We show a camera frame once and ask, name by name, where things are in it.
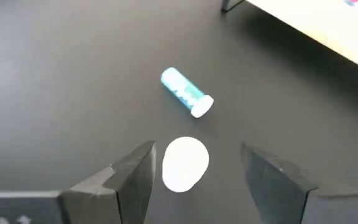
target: white cap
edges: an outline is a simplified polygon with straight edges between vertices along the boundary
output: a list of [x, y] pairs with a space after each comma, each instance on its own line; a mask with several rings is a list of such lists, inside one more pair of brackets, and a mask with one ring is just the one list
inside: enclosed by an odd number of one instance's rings
[[191, 137], [172, 141], [162, 161], [162, 180], [173, 192], [190, 190], [204, 175], [209, 155], [204, 144]]
[[191, 109], [191, 115], [195, 118], [201, 117], [212, 107], [213, 103], [214, 99], [209, 95], [201, 97]]

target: white lid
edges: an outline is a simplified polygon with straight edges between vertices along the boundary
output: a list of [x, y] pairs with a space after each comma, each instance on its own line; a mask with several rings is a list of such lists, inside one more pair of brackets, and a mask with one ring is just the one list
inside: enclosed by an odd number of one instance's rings
[[191, 137], [173, 140], [162, 161], [162, 180], [173, 192], [190, 190], [204, 175], [209, 155], [204, 144]]
[[212, 99], [209, 95], [201, 97], [201, 99], [199, 99], [191, 109], [191, 115], [195, 118], [201, 117], [212, 107], [213, 103], [214, 99]]

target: round white disc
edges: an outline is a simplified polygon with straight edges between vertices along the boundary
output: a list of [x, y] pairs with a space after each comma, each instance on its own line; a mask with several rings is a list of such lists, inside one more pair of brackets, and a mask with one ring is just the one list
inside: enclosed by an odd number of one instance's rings
[[190, 190], [204, 175], [209, 155], [204, 144], [191, 137], [172, 141], [162, 161], [162, 180], [173, 192]]

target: black table leg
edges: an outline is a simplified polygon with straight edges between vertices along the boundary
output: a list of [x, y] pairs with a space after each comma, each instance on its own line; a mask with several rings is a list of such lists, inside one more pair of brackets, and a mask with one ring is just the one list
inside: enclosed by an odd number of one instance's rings
[[234, 7], [238, 6], [240, 3], [242, 3], [244, 0], [240, 0], [239, 2], [235, 3], [234, 5], [229, 5], [230, 0], [222, 0], [222, 6], [221, 6], [221, 10], [222, 12], [229, 12], [230, 10], [232, 10]]

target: black tabletop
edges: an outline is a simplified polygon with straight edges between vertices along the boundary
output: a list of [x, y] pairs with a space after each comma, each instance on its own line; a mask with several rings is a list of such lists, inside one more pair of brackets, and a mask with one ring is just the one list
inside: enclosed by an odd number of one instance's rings
[[[358, 66], [244, 3], [0, 0], [0, 190], [67, 189], [157, 141], [147, 223], [260, 223], [240, 143], [358, 188]], [[200, 119], [160, 84], [215, 99]], [[189, 192], [162, 183], [175, 138], [206, 145]]]

